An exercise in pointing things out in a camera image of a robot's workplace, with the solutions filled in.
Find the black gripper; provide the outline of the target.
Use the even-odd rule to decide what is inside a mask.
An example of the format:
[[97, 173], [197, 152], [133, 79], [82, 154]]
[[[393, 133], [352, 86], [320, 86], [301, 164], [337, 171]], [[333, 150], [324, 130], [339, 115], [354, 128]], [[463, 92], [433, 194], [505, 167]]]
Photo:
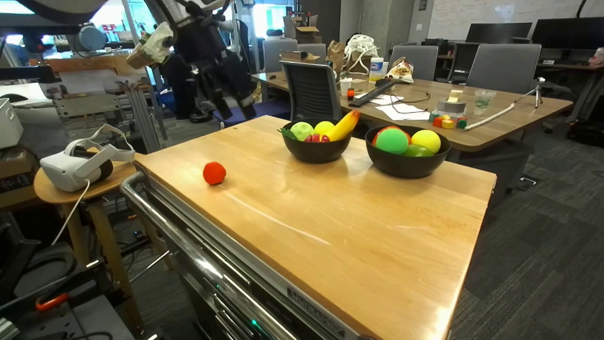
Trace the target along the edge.
[[252, 71], [237, 52], [218, 47], [186, 45], [182, 54], [203, 107], [229, 113], [227, 96], [231, 96], [244, 113], [256, 111]]

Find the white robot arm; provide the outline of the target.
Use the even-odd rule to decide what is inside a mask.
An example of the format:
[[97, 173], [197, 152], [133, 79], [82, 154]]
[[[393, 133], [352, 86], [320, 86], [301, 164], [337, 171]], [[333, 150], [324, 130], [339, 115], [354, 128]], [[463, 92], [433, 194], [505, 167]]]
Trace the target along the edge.
[[[108, 0], [18, 0], [37, 14], [59, 24], [84, 24]], [[186, 64], [186, 79], [193, 81], [197, 98], [210, 101], [225, 118], [233, 115], [227, 99], [233, 98], [246, 118], [256, 115], [256, 82], [248, 54], [227, 47], [222, 30], [231, 0], [144, 0], [154, 16], [167, 22], [173, 45]]]

